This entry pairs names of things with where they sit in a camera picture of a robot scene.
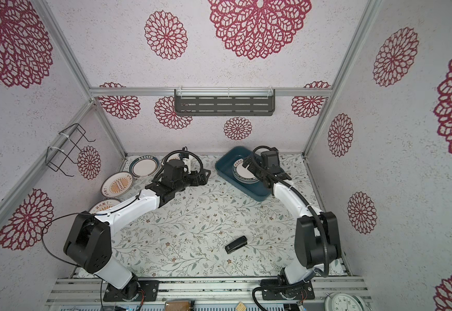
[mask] wire rack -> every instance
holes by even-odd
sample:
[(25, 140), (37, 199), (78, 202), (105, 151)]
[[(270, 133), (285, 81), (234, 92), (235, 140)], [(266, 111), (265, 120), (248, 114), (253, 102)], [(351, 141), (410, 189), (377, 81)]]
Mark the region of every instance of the wire rack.
[[(71, 139), (71, 136), (74, 135), (74, 133), (79, 132), (81, 135), (80, 137), (74, 141)], [(81, 151), (81, 149), (79, 148), (78, 144), (81, 141), (81, 139), (85, 139), (88, 142), (94, 142), (96, 139), (93, 140), (89, 140), (85, 134), (86, 134), (86, 130), (79, 124), (79, 123), (74, 123), (73, 125), (69, 126), (68, 128), (65, 128), (64, 130), (62, 130), (61, 132), (59, 132), (60, 135), (64, 135), (67, 140), (65, 140), (65, 142), (60, 146), (60, 148), (57, 147), (53, 147), (53, 146), (49, 146), (48, 149), (46, 150), (46, 157), (44, 159), (45, 164), (52, 169), (54, 172), (58, 172), (61, 171), (62, 173), (64, 173), (65, 176), (69, 176), (69, 177), (74, 177), (74, 175), (69, 175), (67, 174), (64, 170), (62, 170), (62, 165), (65, 163), (65, 161), (67, 159), (69, 159), (73, 164), (78, 164), (78, 162), (75, 162), (73, 159), (71, 159), (70, 154), (72, 153), (72, 151), (74, 149), (78, 149), (79, 151)], [(67, 143), (68, 141), (73, 143), (72, 148), (69, 150), (69, 152), (65, 153), (65, 150), (62, 149), (62, 147), (65, 145), (65, 143)], [(57, 165), (55, 163), (53, 163), (53, 159), (55, 157), (55, 155), (61, 152), (65, 155), (65, 158), (63, 159), (63, 161)]]

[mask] clock face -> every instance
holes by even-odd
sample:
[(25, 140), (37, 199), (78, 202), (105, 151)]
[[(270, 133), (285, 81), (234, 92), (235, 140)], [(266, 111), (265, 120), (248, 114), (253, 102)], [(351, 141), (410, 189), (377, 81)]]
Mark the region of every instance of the clock face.
[(338, 294), (333, 298), (332, 307), (334, 311), (362, 311), (359, 303), (347, 294)]

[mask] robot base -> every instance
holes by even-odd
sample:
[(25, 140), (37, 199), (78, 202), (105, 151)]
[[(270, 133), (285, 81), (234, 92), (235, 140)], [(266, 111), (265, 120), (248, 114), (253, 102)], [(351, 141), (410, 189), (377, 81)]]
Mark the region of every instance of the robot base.
[(106, 288), (103, 297), (104, 302), (121, 302), (121, 301), (135, 301), (141, 300), (140, 290), (145, 293), (145, 301), (155, 301), (159, 290), (159, 281), (139, 281), (140, 288), (137, 295), (134, 297), (127, 297), (120, 289), (115, 288), (109, 284)]
[[(278, 280), (261, 280), (260, 286), (279, 286)], [(262, 290), (263, 300), (302, 300), (302, 293), (304, 293), (304, 299), (313, 300), (314, 290), (312, 289), (312, 283), (304, 283), (300, 287), (293, 289), (285, 289), (281, 293), (279, 290)]]

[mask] table surface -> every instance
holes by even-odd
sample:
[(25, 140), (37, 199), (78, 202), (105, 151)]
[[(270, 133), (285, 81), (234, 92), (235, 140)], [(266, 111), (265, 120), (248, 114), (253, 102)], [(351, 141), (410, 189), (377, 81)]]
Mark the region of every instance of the table surface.
[[(128, 157), (123, 170), (137, 157)], [(257, 202), (219, 177), (214, 166), (221, 155), (199, 157), (211, 171), (208, 184), (186, 188), (124, 227), (112, 240), (115, 257), (140, 277), (277, 275), (296, 259), (296, 221), (275, 197)], [(279, 159), (297, 190), (318, 207), (302, 156), (284, 154)], [(118, 199), (134, 196), (152, 178), (135, 179)], [(228, 255), (224, 246), (242, 235), (248, 245)], [(330, 274), (346, 275), (341, 259), (331, 264)], [(78, 277), (90, 275), (81, 270)]]

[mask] plate with orange pattern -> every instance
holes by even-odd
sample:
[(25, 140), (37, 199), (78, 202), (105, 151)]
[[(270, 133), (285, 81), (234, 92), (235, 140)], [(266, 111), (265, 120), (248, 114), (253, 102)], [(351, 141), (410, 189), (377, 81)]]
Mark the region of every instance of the plate with orange pattern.
[(93, 206), (90, 209), (90, 214), (95, 214), (99, 211), (104, 211), (106, 209), (112, 208), (119, 203), (120, 203), (120, 200), (118, 200), (118, 199), (107, 199), (107, 200), (100, 201), (100, 202), (96, 203), (95, 206)]
[(108, 177), (102, 185), (102, 195), (104, 197), (117, 197), (128, 191), (133, 182), (130, 172), (118, 172)]

